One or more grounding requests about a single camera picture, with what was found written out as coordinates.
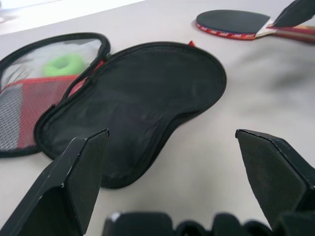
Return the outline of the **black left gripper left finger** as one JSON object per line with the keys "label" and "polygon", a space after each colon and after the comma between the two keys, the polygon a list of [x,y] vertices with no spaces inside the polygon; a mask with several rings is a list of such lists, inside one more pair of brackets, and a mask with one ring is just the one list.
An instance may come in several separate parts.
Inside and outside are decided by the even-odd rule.
{"label": "black left gripper left finger", "polygon": [[38,176],[2,236],[83,236],[99,193],[108,129],[74,138]]}

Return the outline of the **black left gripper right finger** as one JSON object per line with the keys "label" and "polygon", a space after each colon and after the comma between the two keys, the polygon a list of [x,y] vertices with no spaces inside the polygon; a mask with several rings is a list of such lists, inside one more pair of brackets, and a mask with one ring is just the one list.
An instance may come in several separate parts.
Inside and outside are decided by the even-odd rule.
{"label": "black left gripper right finger", "polygon": [[315,169],[284,139],[238,129],[248,181],[276,234],[315,232]]}

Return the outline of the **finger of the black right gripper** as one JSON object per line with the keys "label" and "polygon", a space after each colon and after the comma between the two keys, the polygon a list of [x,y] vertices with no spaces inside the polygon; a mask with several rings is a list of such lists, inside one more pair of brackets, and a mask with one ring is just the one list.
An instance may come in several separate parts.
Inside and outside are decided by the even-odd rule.
{"label": "finger of the black right gripper", "polygon": [[294,27],[310,20],[315,15],[314,0],[294,0],[275,19],[275,27]]}

